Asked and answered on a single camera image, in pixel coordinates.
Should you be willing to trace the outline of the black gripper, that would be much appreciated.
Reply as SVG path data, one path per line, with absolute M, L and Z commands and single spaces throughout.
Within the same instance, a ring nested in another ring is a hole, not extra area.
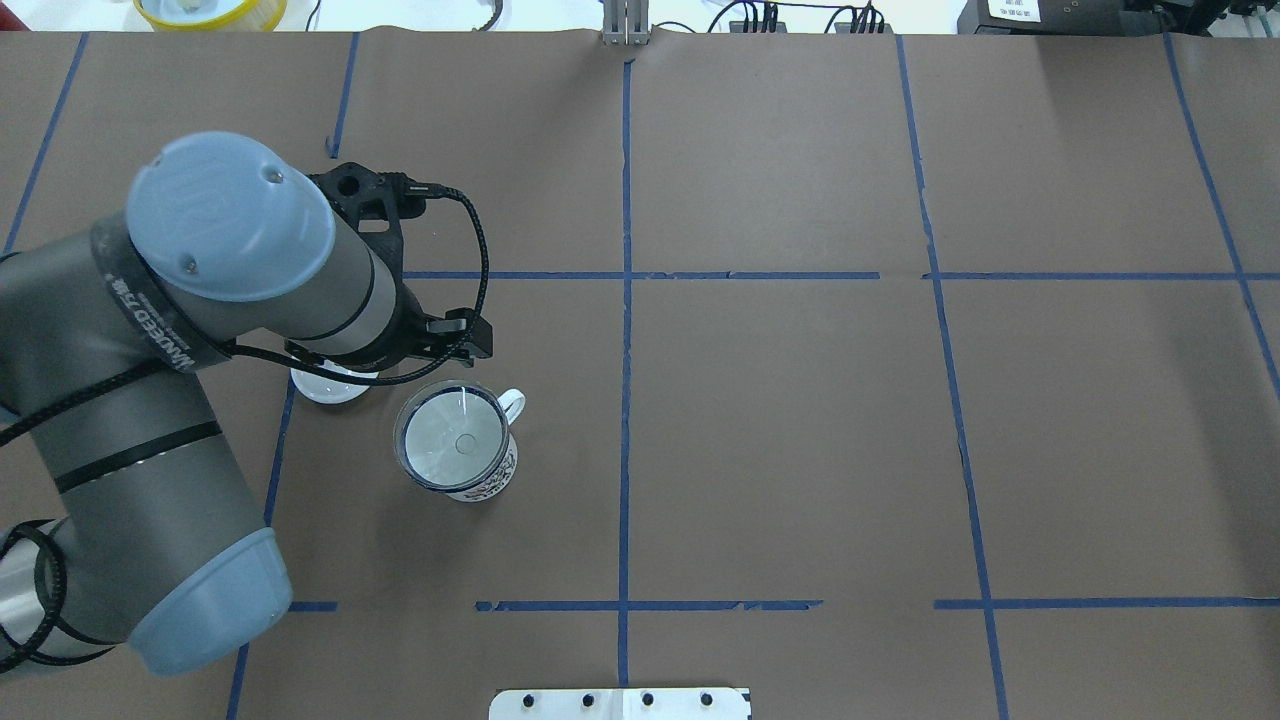
M 471 318 L 470 307 L 443 315 L 422 310 L 403 281 L 396 281 L 396 305 L 388 327 L 360 350 L 361 372 L 384 372 L 406 359 L 448 359 L 471 366 L 492 357 L 493 331 L 484 318 Z

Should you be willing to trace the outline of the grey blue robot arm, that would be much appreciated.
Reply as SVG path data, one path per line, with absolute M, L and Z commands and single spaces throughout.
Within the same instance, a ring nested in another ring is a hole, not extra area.
M 177 676 L 273 628 L 291 579 L 200 373 L 252 357 L 397 386 L 472 365 L 489 270 L 462 191 L 307 174 L 225 131 L 164 146 L 88 229 L 5 254 L 3 442 L 35 442 L 65 514 L 3 533 L 3 673 L 125 646 Z

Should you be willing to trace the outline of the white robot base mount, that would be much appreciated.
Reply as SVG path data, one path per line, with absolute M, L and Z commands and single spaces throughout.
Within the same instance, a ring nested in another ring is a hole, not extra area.
M 489 719 L 751 719 L 750 691 L 732 687 L 508 689 Z

